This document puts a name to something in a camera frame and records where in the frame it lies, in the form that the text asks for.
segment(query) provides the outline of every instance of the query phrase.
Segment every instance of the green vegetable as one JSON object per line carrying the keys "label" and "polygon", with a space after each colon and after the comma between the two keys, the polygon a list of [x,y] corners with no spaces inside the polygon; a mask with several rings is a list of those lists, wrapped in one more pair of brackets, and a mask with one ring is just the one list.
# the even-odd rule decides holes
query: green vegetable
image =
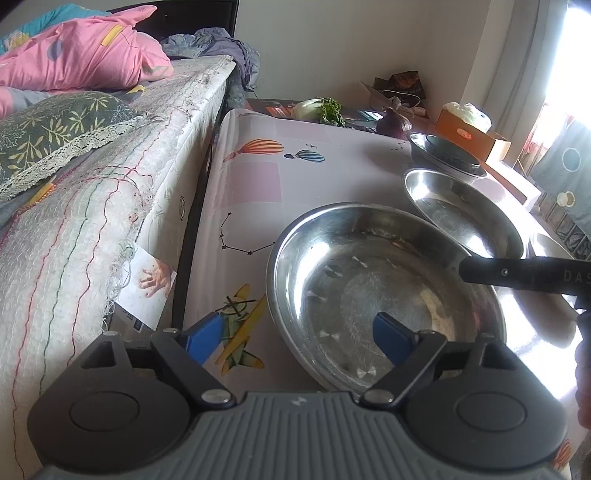
{"label": "green vegetable", "polygon": [[298,103],[291,116],[298,120],[320,121],[321,124],[344,127],[341,105],[333,98],[317,98]]}

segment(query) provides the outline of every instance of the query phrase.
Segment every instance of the pink blanket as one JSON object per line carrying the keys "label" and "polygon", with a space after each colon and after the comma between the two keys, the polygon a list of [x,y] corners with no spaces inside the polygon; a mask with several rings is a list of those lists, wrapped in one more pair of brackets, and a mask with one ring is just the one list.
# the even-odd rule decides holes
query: pink blanket
{"label": "pink blanket", "polygon": [[45,91],[123,89],[170,77],[173,67],[160,44],[133,29],[155,10],[143,5],[50,27],[0,56],[0,86]]}

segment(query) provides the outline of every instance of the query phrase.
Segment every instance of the pillow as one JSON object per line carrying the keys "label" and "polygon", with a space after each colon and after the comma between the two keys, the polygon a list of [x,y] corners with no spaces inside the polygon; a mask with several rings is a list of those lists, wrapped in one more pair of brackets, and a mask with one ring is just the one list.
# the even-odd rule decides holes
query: pillow
{"label": "pillow", "polygon": [[0,86],[21,90],[123,89],[173,74],[162,47],[135,24],[156,7],[76,18],[0,56]]}
{"label": "pillow", "polygon": [[20,112],[49,96],[50,94],[47,92],[33,92],[32,90],[0,87],[0,118],[4,118],[14,112]]}
{"label": "pillow", "polygon": [[87,8],[74,4],[67,4],[54,8],[50,12],[37,17],[35,20],[19,27],[14,32],[0,38],[0,54],[6,53],[8,50],[12,50],[13,48],[22,45],[29,38],[38,35],[46,28],[52,27],[53,25],[65,22],[66,20],[71,20],[72,18],[93,17],[95,15],[105,17],[110,15],[110,13],[101,10],[88,10]]}
{"label": "pillow", "polygon": [[55,95],[0,120],[0,202],[148,120],[102,92]]}

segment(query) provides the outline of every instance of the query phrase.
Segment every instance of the black handle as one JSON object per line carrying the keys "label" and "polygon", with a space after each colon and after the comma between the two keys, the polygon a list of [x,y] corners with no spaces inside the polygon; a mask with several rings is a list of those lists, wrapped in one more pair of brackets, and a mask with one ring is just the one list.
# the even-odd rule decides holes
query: black handle
{"label": "black handle", "polygon": [[466,257],[460,263],[459,274],[463,281],[470,283],[591,296],[591,262],[581,260]]}

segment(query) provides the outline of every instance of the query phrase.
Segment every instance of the green leaf pattern pillowcase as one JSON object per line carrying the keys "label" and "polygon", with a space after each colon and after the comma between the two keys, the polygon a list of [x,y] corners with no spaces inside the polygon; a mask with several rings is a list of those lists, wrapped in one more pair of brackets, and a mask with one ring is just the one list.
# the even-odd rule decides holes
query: green leaf pattern pillowcase
{"label": "green leaf pattern pillowcase", "polygon": [[0,120],[0,202],[148,121],[102,92],[55,95]]}

